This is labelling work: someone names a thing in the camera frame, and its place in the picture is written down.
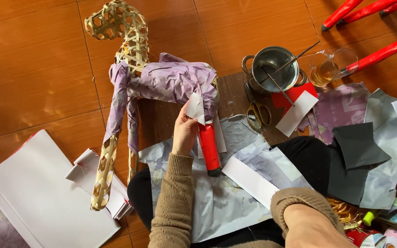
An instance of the woven bamboo horse frame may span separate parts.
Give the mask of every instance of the woven bamboo horse frame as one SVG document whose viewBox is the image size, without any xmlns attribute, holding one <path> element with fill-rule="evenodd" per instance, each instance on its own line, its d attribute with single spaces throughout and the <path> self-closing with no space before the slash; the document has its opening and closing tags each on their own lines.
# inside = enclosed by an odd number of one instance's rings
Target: woven bamboo horse frame
<svg viewBox="0 0 397 248">
<path fill-rule="evenodd" d="M 106 3 L 97 13 L 85 19 L 85 30 L 98 40 L 111 40 L 115 37 L 124 37 L 124 42 L 116 53 L 114 63 L 125 61 L 131 70 L 132 76 L 138 76 L 148 64 L 148 28 L 145 18 L 132 6 L 121 0 Z M 113 134 L 102 144 L 99 166 L 96 172 L 91 209 L 103 209 L 110 196 L 113 179 L 118 133 Z M 128 149 L 128 182 L 138 171 L 139 158 Z M 131 166 L 131 157 L 135 156 L 135 166 Z"/>
</svg>

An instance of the pot handle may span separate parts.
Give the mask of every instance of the pot handle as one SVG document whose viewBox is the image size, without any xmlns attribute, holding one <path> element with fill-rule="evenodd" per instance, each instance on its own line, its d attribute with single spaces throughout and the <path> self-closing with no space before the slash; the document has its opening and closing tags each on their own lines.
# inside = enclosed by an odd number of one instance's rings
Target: pot handle
<svg viewBox="0 0 397 248">
<path fill-rule="evenodd" d="M 302 86 L 303 84 L 306 83 L 307 81 L 307 74 L 306 72 L 304 72 L 303 70 L 300 69 L 300 74 L 301 74 L 301 82 L 296 83 L 294 86 L 298 87 L 298 86 Z"/>
<path fill-rule="evenodd" d="M 253 59 L 255 56 L 254 55 L 248 55 L 241 60 L 241 68 L 245 71 L 246 74 L 252 76 L 252 73 L 246 68 L 246 61 L 248 59 Z"/>
</svg>

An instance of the yellow scissor handle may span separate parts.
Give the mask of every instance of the yellow scissor handle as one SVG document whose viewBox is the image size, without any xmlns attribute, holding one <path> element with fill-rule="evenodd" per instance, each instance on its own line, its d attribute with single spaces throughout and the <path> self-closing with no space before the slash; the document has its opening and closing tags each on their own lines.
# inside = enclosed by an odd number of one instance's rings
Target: yellow scissor handle
<svg viewBox="0 0 397 248">
<path fill-rule="evenodd" d="M 270 114 L 270 110 L 268 107 L 266 107 L 265 105 L 261 104 L 261 103 L 256 103 L 257 108 L 258 108 L 258 112 L 260 112 L 260 121 L 265 125 L 265 126 L 269 126 L 270 123 L 272 122 L 272 115 Z M 265 116 L 263 116 L 263 111 L 261 111 L 261 108 L 266 109 L 266 113 L 268 115 L 268 118 L 264 118 Z"/>
<path fill-rule="evenodd" d="M 258 123 L 258 125 L 254 125 L 251 121 L 251 119 L 249 119 L 249 112 L 252 111 L 255 115 L 256 118 L 256 122 Z M 261 129 L 262 126 L 262 121 L 261 121 L 261 115 L 257 112 L 257 110 L 255 109 L 255 106 L 253 103 L 251 103 L 251 105 L 249 106 L 249 109 L 247 109 L 246 112 L 246 118 L 247 118 L 247 122 L 249 123 L 249 125 L 251 126 L 251 128 L 253 129 Z"/>
</svg>

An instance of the black pants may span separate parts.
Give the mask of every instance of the black pants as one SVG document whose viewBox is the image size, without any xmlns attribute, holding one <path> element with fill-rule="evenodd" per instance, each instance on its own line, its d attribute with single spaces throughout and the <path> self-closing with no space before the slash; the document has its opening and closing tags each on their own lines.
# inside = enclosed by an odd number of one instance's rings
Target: black pants
<svg viewBox="0 0 397 248">
<path fill-rule="evenodd" d="M 317 138 L 300 136 L 272 146 L 272 148 L 274 147 L 278 147 L 286 155 L 316 191 L 327 196 L 330 153 L 323 142 Z M 148 168 L 137 173 L 130 181 L 128 197 L 146 228 L 151 230 L 153 200 Z M 273 219 L 269 219 L 230 234 L 191 244 L 191 247 L 228 247 L 254 240 L 271 240 L 284 247 L 284 239 L 281 234 L 282 230 L 279 226 Z"/>
</svg>

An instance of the metal pot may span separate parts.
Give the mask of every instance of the metal pot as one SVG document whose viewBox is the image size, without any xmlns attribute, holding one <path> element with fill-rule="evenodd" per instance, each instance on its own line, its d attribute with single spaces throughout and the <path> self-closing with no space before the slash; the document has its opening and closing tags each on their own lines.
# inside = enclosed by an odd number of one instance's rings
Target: metal pot
<svg viewBox="0 0 397 248">
<path fill-rule="evenodd" d="M 266 70 L 269 75 L 272 75 L 272 73 L 274 73 L 278 68 L 294 58 L 295 56 L 286 48 L 280 46 L 268 46 L 261 49 L 255 56 L 248 55 L 244 57 L 241 61 L 241 68 L 250 76 L 249 85 L 251 85 L 254 91 L 260 94 L 271 94 L 280 92 L 280 90 L 267 76 L 267 73 L 265 73 L 264 70 Z M 246 61 L 248 59 L 254 59 L 250 70 L 246 68 Z M 301 74 L 302 78 L 299 83 L 296 83 L 298 80 L 298 74 Z M 307 81 L 306 73 L 300 69 L 296 60 L 285 68 L 279 70 L 277 73 L 274 73 L 272 78 L 281 87 L 281 89 L 283 89 L 283 91 L 286 91 L 293 86 L 301 86 Z"/>
</svg>

